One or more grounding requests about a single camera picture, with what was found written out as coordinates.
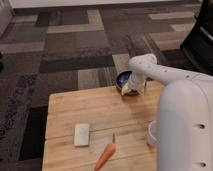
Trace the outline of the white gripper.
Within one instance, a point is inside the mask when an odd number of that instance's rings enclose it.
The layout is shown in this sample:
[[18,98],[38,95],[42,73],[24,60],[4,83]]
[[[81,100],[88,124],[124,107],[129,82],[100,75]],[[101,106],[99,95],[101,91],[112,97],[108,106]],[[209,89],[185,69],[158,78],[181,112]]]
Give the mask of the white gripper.
[[133,72],[128,80],[128,85],[125,84],[122,89],[121,89],[121,95],[124,96],[126,94],[128,94],[131,90],[140,92],[142,94],[145,94],[146,92],[146,79],[147,77],[143,74],[137,74],[135,72]]

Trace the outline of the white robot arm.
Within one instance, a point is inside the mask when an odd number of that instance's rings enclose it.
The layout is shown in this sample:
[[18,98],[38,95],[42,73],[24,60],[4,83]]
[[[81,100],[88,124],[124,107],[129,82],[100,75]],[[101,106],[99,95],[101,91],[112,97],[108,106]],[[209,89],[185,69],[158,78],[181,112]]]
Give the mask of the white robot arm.
[[161,65],[148,53],[129,60],[122,92],[151,78],[164,85],[157,108],[157,171],[213,171],[213,76]]

